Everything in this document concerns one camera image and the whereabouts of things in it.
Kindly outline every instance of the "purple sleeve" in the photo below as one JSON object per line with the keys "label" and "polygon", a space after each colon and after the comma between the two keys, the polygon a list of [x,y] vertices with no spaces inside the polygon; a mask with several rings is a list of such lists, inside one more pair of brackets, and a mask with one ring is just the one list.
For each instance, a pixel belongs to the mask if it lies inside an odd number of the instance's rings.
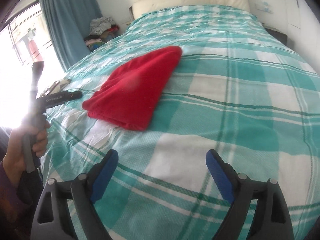
{"label": "purple sleeve", "polygon": [[4,171],[2,162],[0,163],[0,209],[11,222],[29,207],[17,196],[17,189],[10,183]]}

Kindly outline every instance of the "gray handle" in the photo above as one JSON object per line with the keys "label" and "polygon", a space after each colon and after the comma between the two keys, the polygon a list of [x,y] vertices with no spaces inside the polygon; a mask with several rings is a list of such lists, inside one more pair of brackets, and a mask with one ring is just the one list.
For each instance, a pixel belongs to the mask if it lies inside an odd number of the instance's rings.
{"label": "gray handle", "polygon": [[[30,124],[39,129],[44,130],[46,116],[37,114],[31,118]],[[25,134],[22,137],[22,150],[24,155],[24,163],[26,165],[26,172],[33,172],[40,166],[40,160],[36,157],[36,153],[32,150],[33,145],[36,143],[36,136]]]}

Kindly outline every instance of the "plaid bedspread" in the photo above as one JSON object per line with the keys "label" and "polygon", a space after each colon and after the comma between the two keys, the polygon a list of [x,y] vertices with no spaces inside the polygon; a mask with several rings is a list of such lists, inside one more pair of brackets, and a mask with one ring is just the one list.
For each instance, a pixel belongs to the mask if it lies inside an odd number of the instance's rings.
{"label": "plaid bedspread", "polygon": [[[81,103],[124,62],[169,45],[183,50],[147,131],[91,119]],[[216,149],[251,179],[278,180],[296,240],[320,215],[320,77],[252,14],[183,6],[135,20],[68,72],[83,99],[48,111],[44,181],[87,172],[109,149],[119,165],[95,208],[113,239],[211,239],[229,204],[205,164]],[[85,239],[72,202],[79,239]],[[253,218],[250,206],[239,239]]]}

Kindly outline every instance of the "human hand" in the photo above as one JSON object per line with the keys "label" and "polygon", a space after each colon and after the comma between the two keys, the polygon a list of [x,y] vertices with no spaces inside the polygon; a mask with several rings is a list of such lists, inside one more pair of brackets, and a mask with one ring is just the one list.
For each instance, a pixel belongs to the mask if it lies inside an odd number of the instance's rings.
{"label": "human hand", "polygon": [[[45,128],[50,128],[48,121],[45,123]],[[22,172],[26,170],[22,151],[22,137],[25,134],[36,135],[37,142],[32,147],[32,150],[36,153],[36,156],[40,158],[45,154],[48,144],[46,129],[39,131],[37,128],[27,124],[22,124],[20,127],[12,129],[7,153],[2,161],[2,165],[14,187],[19,185]]]}

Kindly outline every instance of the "metal pin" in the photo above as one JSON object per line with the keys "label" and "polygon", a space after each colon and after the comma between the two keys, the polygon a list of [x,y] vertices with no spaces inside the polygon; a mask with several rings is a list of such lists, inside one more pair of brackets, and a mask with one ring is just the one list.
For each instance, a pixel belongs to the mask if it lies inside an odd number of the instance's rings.
{"label": "metal pin", "polygon": [[52,185],[54,183],[54,179],[48,179],[48,182],[47,182],[49,185]]}
{"label": "metal pin", "polygon": [[81,174],[78,175],[78,179],[79,180],[84,180],[86,178],[87,178],[87,174],[85,174],[85,173],[81,173]]}
{"label": "metal pin", "polygon": [[239,179],[247,179],[247,175],[245,175],[244,173],[239,173],[238,177]]}
{"label": "metal pin", "polygon": [[271,179],[270,179],[270,183],[272,183],[272,184],[277,184],[278,181],[277,181],[276,179],[271,178]]}

